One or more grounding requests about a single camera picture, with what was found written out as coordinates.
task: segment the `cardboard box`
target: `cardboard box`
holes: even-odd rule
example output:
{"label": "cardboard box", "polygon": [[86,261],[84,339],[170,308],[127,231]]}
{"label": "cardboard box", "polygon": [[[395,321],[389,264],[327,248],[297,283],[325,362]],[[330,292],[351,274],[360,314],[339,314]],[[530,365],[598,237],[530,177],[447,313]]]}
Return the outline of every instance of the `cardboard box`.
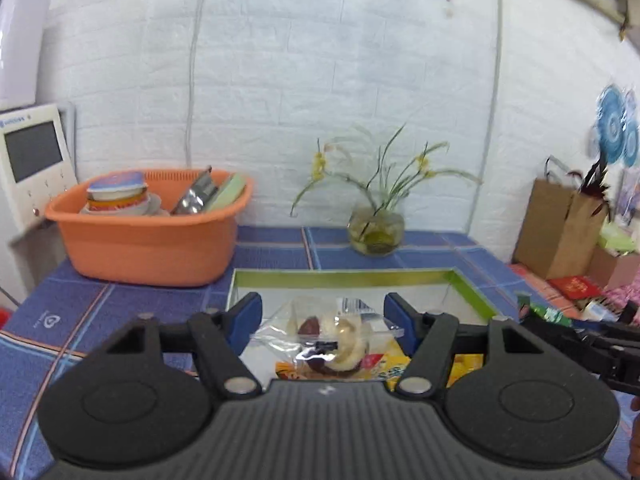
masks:
{"label": "cardboard box", "polygon": [[615,251],[597,246],[587,270],[587,276],[601,288],[630,285],[640,267],[640,254],[618,255]]}
{"label": "cardboard box", "polygon": [[600,200],[537,179],[513,259],[546,280],[584,275],[606,216]]}

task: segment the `glass vase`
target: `glass vase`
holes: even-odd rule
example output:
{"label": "glass vase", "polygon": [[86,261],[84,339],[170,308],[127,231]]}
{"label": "glass vase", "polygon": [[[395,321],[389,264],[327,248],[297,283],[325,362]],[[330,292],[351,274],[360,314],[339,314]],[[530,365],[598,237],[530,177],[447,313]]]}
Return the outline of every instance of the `glass vase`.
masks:
{"label": "glass vase", "polygon": [[404,237],[404,216],[397,209],[375,211],[356,206],[347,225],[349,241],[356,251],[367,256],[392,253]]}

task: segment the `plaid tablecloth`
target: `plaid tablecloth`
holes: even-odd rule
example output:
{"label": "plaid tablecloth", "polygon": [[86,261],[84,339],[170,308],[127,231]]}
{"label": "plaid tablecloth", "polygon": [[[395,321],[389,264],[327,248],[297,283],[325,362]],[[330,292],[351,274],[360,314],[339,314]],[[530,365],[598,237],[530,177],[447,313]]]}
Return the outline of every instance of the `plaid tablecloth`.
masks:
{"label": "plaid tablecloth", "polygon": [[[46,387],[137,314],[153,312],[161,322],[182,322],[194,312],[224,308],[233,268],[455,268],[508,316],[516,317],[516,292],[529,292],[533,301],[545,303],[520,276],[458,233],[407,232],[394,254],[366,258],[349,247],[344,229],[241,227],[229,269],[215,283],[198,288],[89,280],[65,262],[0,331],[0,467],[18,480],[36,478],[52,460],[35,416]],[[187,369],[191,358],[172,355],[168,363]],[[618,398],[622,421],[606,460],[624,471],[632,413],[630,397]]]}

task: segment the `orange plastic basin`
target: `orange plastic basin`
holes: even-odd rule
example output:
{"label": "orange plastic basin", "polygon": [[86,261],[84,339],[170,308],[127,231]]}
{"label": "orange plastic basin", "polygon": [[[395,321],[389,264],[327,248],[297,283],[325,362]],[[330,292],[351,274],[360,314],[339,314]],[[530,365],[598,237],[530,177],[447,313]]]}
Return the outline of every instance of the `orange plastic basin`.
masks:
{"label": "orange plastic basin", "polygon": [[[171,211],[200,173],[198,170],[140,170],[148,190]],[[229,172],[213,170],[221,184]],[[94,178],[53,199],[45,215],[57,222],[74,268],[89,278],[143,285],[199,286],[224,272],[236,246],[236,214],[249,202],[248,177],[230,206],[190,216],[95,216],[79,214]]]}

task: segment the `screen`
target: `screen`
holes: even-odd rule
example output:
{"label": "screen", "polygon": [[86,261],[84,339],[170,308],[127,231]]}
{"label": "screen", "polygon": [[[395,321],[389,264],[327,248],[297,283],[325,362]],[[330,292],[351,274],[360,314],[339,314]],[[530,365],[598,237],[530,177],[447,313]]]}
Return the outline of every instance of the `screen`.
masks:
{"label": "screen", "polygon": [[16,130],[4,141],[16,182],[62,161],[53,122]]}

